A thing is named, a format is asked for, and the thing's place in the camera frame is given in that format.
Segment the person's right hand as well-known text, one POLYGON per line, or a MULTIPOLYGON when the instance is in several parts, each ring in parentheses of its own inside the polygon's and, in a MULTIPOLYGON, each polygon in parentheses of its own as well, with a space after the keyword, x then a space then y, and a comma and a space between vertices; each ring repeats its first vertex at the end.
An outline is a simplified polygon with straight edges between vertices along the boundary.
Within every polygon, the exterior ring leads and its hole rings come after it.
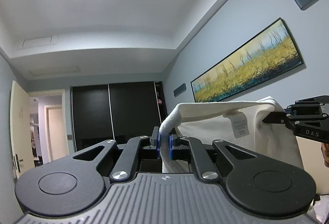
POLYGON ((324 165, 329 167, 329 144, 322 143, 321 144, 321 152, 324 160, 324 165))

